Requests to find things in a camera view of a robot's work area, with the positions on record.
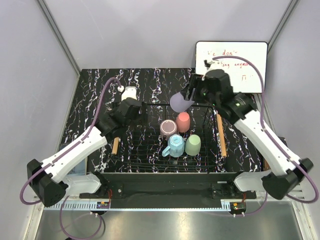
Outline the lavender plastic cup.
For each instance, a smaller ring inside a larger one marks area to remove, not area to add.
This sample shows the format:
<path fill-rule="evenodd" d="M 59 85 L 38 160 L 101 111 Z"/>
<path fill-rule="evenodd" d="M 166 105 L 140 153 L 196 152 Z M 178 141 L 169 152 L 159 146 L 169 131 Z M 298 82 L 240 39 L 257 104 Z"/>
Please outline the lavender plastic cup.
<path fill-rule="evenodd" d="M 184 96 L 177 92 L 175 93 L 169 101 L 171 109 L 176 113 L 182 113 L 191 107 L 195 102 L 192 100 L 185 100 Z"/>

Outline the pink plastic cup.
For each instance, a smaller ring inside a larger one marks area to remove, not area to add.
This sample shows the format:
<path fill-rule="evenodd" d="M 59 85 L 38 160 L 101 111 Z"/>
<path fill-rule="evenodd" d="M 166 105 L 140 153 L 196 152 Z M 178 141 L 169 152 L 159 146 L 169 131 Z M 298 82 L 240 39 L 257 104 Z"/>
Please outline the pink plastic cup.
<path fill-rule="evenodd" d="M 175 122 L 179 133 L 185 133 L 190 129 L 190 115 L 187 112 L 179 113 Z"/>

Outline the green plastic cup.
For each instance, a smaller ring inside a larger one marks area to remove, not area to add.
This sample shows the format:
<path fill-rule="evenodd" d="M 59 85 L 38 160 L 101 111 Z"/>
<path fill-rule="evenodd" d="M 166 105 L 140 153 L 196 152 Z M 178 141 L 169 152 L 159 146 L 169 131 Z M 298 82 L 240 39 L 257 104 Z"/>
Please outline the green plastic cup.
<path fill-rule="evenodd" d="M 185 143 L 185 153 L 189 156 L 196 156 L 200 153 L 200 150 L 201 138 L 196 134 L 190 135 Z"/>

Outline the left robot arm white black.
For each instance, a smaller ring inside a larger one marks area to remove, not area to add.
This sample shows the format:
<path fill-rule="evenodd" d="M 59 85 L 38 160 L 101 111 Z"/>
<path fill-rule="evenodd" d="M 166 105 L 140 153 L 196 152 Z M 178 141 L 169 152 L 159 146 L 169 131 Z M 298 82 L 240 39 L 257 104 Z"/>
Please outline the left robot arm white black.
<path fill-rule="evenodd" d="M 109 182 L 98 172 L 69 175 L 69 172 L 90 154 L 121 138 L 130 126 L 146 122 L 147 105 L 131 97 L 116 103 L 93 126 L 53 156 L 27 166 L 27 184 L 45 207 L 51 207 L 66 196 L 92 194 L 103 198 L 108 194 Z"/>

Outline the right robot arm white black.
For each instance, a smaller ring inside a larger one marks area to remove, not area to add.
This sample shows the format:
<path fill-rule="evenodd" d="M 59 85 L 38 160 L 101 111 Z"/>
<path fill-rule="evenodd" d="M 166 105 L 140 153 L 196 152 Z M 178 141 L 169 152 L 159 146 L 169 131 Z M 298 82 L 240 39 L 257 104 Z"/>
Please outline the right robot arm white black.
<path fill-rule="evenodd" d="M 230 197 L 239 198 L 247 191 L 266 191 L 281 200 L 312 169 L 310 159 L 301 159 L 272 132 L 250 97 L 233 92 L 230 77 L 222 69 L 210 70 L 205 75 L 192 73 L 181 94 L 185 100 L 212 105 L 268 162 L 268 171 L 239 173 L 227 185 Z"/>

